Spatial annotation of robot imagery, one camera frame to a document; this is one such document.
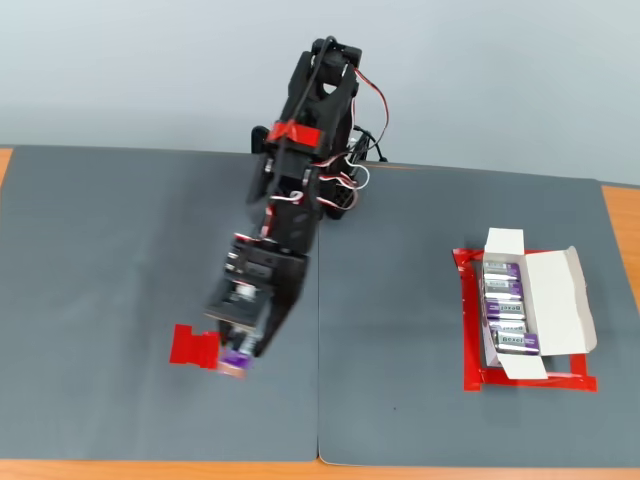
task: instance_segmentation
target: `wooden table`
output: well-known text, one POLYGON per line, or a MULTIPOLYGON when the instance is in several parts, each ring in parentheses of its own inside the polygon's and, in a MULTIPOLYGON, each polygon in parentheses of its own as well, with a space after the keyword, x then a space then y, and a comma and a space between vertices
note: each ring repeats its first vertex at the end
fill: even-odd
MULTIPOLYGON (((11 158, 0 149, 0 186, 11 158)), ((603 187, 609 216, 627 275, 640 305, 640 189, 603 187)), ((637 479, 640 469, 507 469, 343 467, 311 463, 106 462, 70 460, 0 460, 0 480, 20 479, 637 479)))

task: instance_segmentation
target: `black robotic arm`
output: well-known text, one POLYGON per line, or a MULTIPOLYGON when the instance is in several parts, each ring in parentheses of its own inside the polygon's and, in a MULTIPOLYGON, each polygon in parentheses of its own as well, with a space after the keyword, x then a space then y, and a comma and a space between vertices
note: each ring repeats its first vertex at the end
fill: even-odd
POLYGON ((348 148, 361 55, 333 37, 316 40, 300 56, 280 119, 252 132, 254 232, 235 235, 205 311, 218 321, 225 373, 244 376, 296 303, 323 214, 337 219, 355 205, 353 164, 373 148, 364 135, 348 148))

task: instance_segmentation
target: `open box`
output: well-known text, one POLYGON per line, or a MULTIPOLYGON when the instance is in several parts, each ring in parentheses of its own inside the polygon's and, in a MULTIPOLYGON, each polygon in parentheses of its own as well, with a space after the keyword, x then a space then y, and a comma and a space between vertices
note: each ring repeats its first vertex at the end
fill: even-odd
POLYGON ((487 366, 502 366, 509 379, 546 379, 542 356, 588 353, 595 348, 586 282, 574 247, 525 255, 522 230, 491 228, 482 260, 518 264, 527 327, 537 334, 540 346, 539 356, 497 352, 483 316, 487 366))

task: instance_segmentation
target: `gray table mat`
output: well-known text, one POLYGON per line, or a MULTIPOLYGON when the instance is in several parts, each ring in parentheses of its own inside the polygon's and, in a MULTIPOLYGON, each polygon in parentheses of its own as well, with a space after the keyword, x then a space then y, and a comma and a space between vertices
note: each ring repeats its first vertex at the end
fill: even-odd
POLYGON ((0 457, 311 461, 318 285, 247 381, 168 363, 234 231, 249 155, 19 147, 0 223, 0 457))
POLYGON ((640 466, 639 341, 598 182, 372 169, 358 208, 320 230, 320 456, 354 465, 640 466), (490 227, 523 228, 530 249, 577 248, 599 393, 463 391, 451 250, 482 248, 490 227))

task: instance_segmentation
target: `purple battery label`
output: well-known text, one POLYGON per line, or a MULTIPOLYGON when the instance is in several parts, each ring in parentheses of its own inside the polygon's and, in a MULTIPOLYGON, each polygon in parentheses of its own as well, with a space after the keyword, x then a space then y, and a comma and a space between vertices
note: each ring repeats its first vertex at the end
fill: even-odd
POLYGON ((483 262, 482 270, 487 280, 520 280, 517 263, 483 262))
POLYGON ((538 355, 540 346, 535 333, 494 332, 494 341, 498 351, 503 353, 524 353, 538 355))
POLYGON ((527 333, 524 320, 489 320, 489 328, 503 332, 527 333))
POLYGON ((487 313, 487 318, 489 319, 514 319, 514 320, 522 320, 525 318, 524 315, 524 305, 522 302, 513 302, 513 301, 498 301, 498 300, 489 300, 485 301, 486 308, 485 311, 487 313))
POLYGON ((236 350, 227 350, 220 358, 219 363, 224 363, 232 368, 247 370, 251 367, 251 360, 250 355, 240 353, 236 350))
POLYGON ((522 299, 522 285, 514 280, 484 281, 484 296, 503 300, 522 299))

